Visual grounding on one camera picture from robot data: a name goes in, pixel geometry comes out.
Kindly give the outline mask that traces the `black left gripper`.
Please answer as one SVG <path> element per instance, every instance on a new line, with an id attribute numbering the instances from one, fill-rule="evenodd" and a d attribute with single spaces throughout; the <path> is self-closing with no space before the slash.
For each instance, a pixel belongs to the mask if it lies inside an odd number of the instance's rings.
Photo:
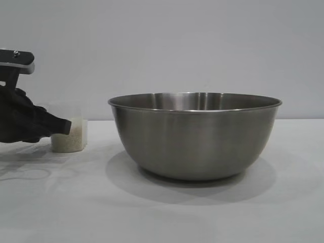
<path id="1" fill-rule="evenodd" d="M 1 66 L 1 143 L 37 143 L 52 134 L 69 135 L 71 121 L 34 105 L 23 90 L 16 88 L 19 73 L 20 68 Z"/>

